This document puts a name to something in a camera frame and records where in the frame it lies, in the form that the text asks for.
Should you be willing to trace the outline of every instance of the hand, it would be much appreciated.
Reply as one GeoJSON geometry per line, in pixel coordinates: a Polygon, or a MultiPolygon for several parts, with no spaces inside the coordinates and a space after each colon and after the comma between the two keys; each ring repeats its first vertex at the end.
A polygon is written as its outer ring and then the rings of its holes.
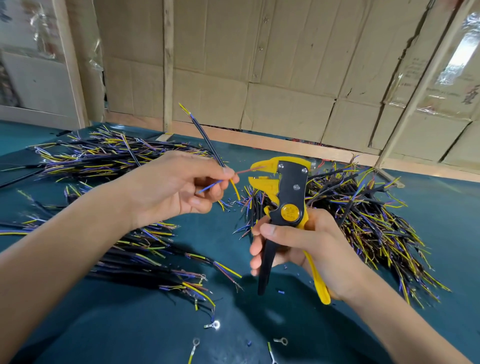
{"type": "Polygon", "coordinates": [[[124,176],[107,183],[118,198],[128,199],[132,229],[187,214],[205,214],[223,197],[228,181],[239,181],[229,167],[211,158],[169,151],[124,176]],[[209,190],[202,188],[223,180],[209,190]]]}
{"type": "Polygon", "coordinates": [[[312,275],[303,253],[306,250],[312,255],[332,298],[346,300],[355,294],[359,280],[368,279],[365,273],[370,269],[358,258],[328,211],[309,208],[308,215],[306,230],[269,224],[268,216],[258,221],[252,229],[254,239],[250,246],[254,256],[250,261],[252,275],[260,272],[263,242],[269,239],[283,245],[275,255],[273,266],[290,261],[312,275]]]}

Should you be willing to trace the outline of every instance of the wire stripper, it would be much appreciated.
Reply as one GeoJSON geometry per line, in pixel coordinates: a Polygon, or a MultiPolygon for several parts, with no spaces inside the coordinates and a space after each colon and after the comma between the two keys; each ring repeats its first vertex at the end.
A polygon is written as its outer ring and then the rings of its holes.
{"type": "MultiPolygon", "coordinates": [[[[279,174],[279,179],[271,179],[266,176],[248,178],[253,188],[265,192],[277,206],[277,208],[272,210],[265,207],[264,210],[271,219],[272,224],[305,229],[305,223],[308,221],[305,189],[307,187],[310,166],[311,163],[309,161],[298,157],[274,157],[252,164],[251,168],[257,168],[257,171],[279,174]]],[[[273,259],[279,246],[279,244],[271,240],[267,239],[265,241],[258,281],[259,295],[265,293],[273,259]]],[[[303,252],[312,268],[313,281],[320,300],[324,304],[330,304],[330,294],[315,268],[312,256],[306,251],[303,252]]]]}

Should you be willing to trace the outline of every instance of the person's left arm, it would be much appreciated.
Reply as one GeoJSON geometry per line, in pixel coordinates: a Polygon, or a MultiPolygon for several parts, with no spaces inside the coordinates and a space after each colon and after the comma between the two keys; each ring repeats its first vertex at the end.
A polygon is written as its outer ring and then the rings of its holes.
{"type": "Polygon", "coordinates": [[[212,159],[168,152],[80,197],[0,254],[0,364],[127,232],[184,213],[206,213],[238,181],[212,159]],[[215,180],[207,193],[196,194],[215,180]]]}

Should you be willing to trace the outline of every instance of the person's right arm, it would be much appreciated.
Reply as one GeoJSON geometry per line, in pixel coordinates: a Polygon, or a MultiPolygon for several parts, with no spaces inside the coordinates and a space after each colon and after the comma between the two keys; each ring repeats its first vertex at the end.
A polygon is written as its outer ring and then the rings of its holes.
{"type": "Polygon", "coordinates": [[[291,248],[277,253],[274,265],[292,261],[311,274],[303,251],[315,261],[332,298],[345,301],[368,325],[396,363],[462,364],[470,361],[439,335],[402,297],[357,256],[325,210],[309,209],[303,231],[268,224],[253,228],[252,274],[258,275],[264,239],[291,248]]]}

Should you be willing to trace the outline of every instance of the person's left hand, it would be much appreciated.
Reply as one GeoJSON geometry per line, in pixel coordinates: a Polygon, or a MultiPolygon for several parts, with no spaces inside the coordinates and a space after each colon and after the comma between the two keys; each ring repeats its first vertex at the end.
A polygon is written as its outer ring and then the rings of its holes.
{"type": "Polygon", "coordinates": [[[181,214],[209,212],[230,179],[239,181],[233,169],[214,159],[170,151],[107,184],[118,198],[127,199],[136,229],[181,214]],[[196,194],[218,180],[223,181],[196,194]]]}

